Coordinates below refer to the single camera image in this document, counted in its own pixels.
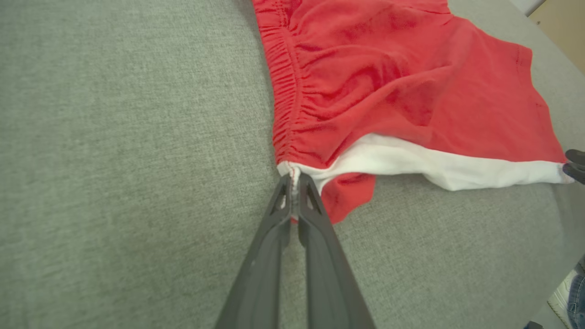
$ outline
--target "gray upholstery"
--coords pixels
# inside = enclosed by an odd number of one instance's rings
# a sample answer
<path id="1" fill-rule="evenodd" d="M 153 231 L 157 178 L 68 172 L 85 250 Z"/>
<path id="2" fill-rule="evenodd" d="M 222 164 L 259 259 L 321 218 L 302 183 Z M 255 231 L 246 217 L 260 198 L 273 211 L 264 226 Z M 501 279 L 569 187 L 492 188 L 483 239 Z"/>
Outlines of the gray upholstery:
<path id="1" fill-rule="evenodd" d="M 585 149 L 585 77 L 553 43 L 507 0 L 450 7 L 534 50 Z M 0 327 L 212 327 L 278 178 L 272 106 L 247 0 L 0 2 Z M 378 328 L 519 329 L 585 252 L 584 197 L 380 177 L 335 229 Z M 304 328 L 291 241 L 281 327 Z"/>

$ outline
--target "white lining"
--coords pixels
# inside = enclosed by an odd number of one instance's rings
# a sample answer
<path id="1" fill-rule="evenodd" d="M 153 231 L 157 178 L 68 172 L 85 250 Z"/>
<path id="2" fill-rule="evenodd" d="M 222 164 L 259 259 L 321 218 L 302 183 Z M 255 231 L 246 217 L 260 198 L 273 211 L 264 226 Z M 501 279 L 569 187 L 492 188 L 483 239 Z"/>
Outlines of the white lining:
<path id="1" fill-rule="evenodd" d="M 310 175 L 319 193 L 338 175 L 368 173 L 396 175 L 421 173 L 432 183 L 449 191 L 506 187 L 531 183 L 572 183 L 562 163 L 548 161 L 511 162 L 457 155 L 424 148 L 405 140 L 374 133 L 358 139 L 327 169 L 296 162 L 278 164 L 281 175 Z"/>

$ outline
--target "red t-shirt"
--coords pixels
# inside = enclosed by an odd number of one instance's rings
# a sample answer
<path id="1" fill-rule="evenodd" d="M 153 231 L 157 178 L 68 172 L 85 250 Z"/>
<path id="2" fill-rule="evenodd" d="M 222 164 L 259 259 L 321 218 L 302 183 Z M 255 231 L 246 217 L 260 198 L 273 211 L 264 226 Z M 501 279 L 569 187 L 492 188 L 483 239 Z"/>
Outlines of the red t-shirt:
<path id="1" fill-rule="evenodd" d="M 369 200 L 371 174 L 420 172 L 450 190 L 568 181 L 532 86 L 530 49 L 485 34 L 446 1 L 254 0 L 254 8 L 279 170 L 311 174 L 333 222 Z M 492 163 L 508 173 L 497 176 Z"/>

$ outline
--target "person's leg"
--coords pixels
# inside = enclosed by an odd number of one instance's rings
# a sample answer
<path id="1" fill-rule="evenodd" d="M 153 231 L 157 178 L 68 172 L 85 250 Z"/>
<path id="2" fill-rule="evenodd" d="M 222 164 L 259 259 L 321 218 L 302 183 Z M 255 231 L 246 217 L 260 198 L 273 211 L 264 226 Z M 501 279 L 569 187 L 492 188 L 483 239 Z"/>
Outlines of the person's leg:
<path id="1" fill-rule="evenodd" d="M 567 314 L 574 329 L 585 329 L 585 276 L 577 275 L 573 279 Z"/>

